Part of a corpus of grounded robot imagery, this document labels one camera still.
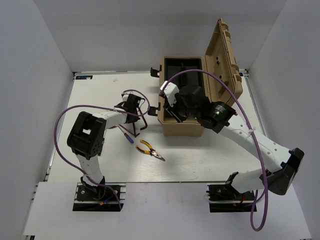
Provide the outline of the tan plastic toolbox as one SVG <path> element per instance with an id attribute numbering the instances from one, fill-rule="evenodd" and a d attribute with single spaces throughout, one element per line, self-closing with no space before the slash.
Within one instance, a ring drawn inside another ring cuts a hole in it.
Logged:
<path id="1" fill-rule="evenodd" d="M 201 88 L 211 102 L 221 101 L 229 106 L 243 93 L 242 77 L 232 49 L 229 26 L 218 19 L 204 57 L 165 56 L 158 70 L 151 69 L 150 75 L 159 79 L 162 86 L 171 79 L 182 88 L 194 84 Z"/>

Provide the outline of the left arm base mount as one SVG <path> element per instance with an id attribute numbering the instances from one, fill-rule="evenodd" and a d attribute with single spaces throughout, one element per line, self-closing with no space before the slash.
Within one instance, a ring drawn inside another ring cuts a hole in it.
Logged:
<path id="1" fill-rule="evenodd" d="M 109 188 L 98 195 L 78 183 L 73 201 L 73 212 L 120 212 L 116 195 Z"/>

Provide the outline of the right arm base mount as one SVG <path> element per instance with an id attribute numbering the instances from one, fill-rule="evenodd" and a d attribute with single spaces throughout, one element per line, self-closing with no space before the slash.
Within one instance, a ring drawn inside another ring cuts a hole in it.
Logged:
<path id="1" fill-rule="evenodd" d="M 239 193 L 225 183 L 209 183 L 206 195 L 210 213 L 249 213 L 255 197 L 253 191 Z"/>

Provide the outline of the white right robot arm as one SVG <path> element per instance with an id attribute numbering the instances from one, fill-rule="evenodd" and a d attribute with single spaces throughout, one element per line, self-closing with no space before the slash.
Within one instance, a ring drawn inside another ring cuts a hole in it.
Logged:
<path id="1" fill-rule="evenodd" d="M 160 96 L 166 100 L 164 108 L 179 123 L 194 119 L 202 127 L 223 135 L 263 160 L 264 167 L 260 169 L 229 176 L 224 187 L 229 198 L 236 200 L 245 192 L 264 188 L 280 196 L 287 193 L 305 156 L 300 148 L 288 149 L 249 129 L 235 109 L 222 101 L 211 102 L 195 84 L 178 88 L 174 83 L 165 82 L 160 91 Z"/>

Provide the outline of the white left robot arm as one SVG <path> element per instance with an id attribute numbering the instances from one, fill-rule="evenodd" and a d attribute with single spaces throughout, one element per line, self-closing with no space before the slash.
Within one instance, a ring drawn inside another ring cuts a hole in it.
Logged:
<path id="1" fill-rule="evenodd" d="M 67 145 L 79 160 L 80 167 L 85 171 L 81 183 L 88 189 L 94 199 L 105 196 L 105 177 L 98 161 L 104 145 L 105 130 L 122 124 L 137 122 L 138 108 L 142 98 L 132 93 L 122 95 L 122 102 L 112 110 L 91 114 L 86 111 L 79 113 L 67 138 Z"/>

